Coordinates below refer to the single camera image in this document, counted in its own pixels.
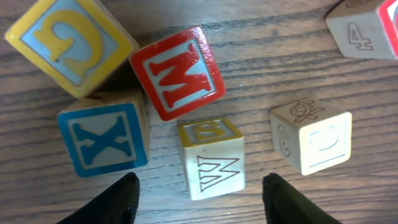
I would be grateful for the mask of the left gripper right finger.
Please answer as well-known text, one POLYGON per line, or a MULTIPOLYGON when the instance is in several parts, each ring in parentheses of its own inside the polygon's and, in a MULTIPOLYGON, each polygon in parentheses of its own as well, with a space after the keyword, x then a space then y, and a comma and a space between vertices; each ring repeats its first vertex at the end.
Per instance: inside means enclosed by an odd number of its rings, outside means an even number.
POLYGON ((262 180, 267 224, 341 224, 276 173, 262 180))

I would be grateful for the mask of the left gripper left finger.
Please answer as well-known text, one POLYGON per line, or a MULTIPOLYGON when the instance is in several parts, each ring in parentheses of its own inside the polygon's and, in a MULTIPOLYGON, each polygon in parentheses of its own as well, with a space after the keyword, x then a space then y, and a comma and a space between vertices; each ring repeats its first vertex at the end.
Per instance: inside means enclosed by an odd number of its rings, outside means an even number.
POLYGON ((133 224, 139 196, 139 178, 129 172, 58 224, 133 224))

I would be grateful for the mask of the wooden block letter W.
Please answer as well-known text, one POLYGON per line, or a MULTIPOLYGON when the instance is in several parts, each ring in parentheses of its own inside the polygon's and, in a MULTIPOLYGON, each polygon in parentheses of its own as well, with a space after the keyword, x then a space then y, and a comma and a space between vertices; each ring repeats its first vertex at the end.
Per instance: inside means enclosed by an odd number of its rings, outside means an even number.
POLYGON ((192 200, 243 190, 244 136, 227 118, 177 125, 180 157, 192 200))

